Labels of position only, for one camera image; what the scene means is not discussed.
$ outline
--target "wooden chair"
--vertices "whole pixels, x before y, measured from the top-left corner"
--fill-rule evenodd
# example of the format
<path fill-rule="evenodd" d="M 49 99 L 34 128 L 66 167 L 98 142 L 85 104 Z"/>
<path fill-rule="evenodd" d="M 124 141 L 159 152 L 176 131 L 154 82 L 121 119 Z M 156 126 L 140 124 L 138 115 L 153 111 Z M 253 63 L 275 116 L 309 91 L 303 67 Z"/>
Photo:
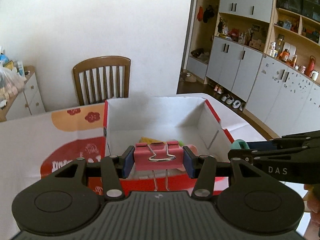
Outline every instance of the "wooden chair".
<path fill-rule="evenodd" d="M 84 106 L 101 103 L 108 98 L 127 98 L 129 96 L 130 65 L 131 60 L 121 56 L 89 58 L 75 65 L 73 77 L 79 104 Z"/>

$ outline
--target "pink binder clip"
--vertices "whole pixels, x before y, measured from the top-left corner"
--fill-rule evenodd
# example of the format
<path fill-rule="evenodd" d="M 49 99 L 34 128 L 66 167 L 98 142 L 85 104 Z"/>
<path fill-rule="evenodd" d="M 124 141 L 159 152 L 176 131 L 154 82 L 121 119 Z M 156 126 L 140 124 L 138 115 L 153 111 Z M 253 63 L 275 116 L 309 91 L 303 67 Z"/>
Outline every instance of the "pink binder clip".
<path fill-rule="evenodd" d="M 152 171 L 155 182 L 155 191 L 158 190 L 155 170 L 165 170 L 165 188 L 168 188 L 168 169 L 183 167 L 183 149 L 179 146 L 178 141 L 170 141 L 166 144 L 163 142 L 136 143 L 134 151 L 134 162 L 137 171 Z"/>

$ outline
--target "dark wooden floor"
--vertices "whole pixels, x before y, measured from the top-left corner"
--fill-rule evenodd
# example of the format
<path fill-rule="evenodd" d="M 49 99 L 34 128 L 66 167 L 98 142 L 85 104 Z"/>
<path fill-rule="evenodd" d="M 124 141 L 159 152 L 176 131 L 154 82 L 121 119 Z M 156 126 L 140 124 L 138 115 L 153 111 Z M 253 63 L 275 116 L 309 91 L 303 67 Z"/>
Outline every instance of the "dark wooden floor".
<path fill-rule="evenodd" d="M 222 95 L 218 94 L 213 90 L 213 87 L 210 85 L 204 85 L 200 82 L 186 82 L 186 81 L 180 81 L 178 84 L 178 90 L 177 94 L 188 94 L 188 93 L 204 93 L 212 96 L 213 98 L 219 100 L 221 103 L 223 103 L 226 107 L 230 108 L 232 111 L 234 111 L 236 114 L 238 114 L 240 117 L 245 119 L 255 130 L 257 130 L 258 133 L 260 133 L 266 140 L 272 139 L 272 137 L 263 130 L 256 122 L 254 122 L 252 119 L 247 117 L 244 113 L 242 113 L 239 109 L 234 109 L 232 105 L 228 105 L 225 102 L 221 101 L 220 98 Z"/>

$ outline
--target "white dresser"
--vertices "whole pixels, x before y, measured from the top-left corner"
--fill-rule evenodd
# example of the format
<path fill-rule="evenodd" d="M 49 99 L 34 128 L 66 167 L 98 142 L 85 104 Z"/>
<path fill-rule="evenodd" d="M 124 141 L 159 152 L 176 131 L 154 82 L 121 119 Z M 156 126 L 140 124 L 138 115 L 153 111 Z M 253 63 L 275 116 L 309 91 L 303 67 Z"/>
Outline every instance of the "white dresser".
<path fill-rule="evenodd" d="M 27 66 L 25 70 L 30 70 L 31 73 L 26 76 L 24 92 L 10 98 L 7 106 L 2 110 L 0 109 L 1 122 L 45 113 L 38 89 L 35 68 Z"/>

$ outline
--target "red bottle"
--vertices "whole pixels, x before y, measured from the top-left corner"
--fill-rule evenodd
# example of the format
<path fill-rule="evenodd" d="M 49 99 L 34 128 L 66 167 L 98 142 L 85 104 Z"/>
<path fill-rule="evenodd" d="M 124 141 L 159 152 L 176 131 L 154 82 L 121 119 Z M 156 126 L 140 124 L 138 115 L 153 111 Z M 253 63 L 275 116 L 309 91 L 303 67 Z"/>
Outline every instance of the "red bottle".
<path fill-rule="evenodd" d="M 316 58 L 314 56 L 310 56 L 309 65 L 304 73 L 306 76 L 310 76 L 311 72 L 315 68 L 315 63 L 316 63 Z"/>

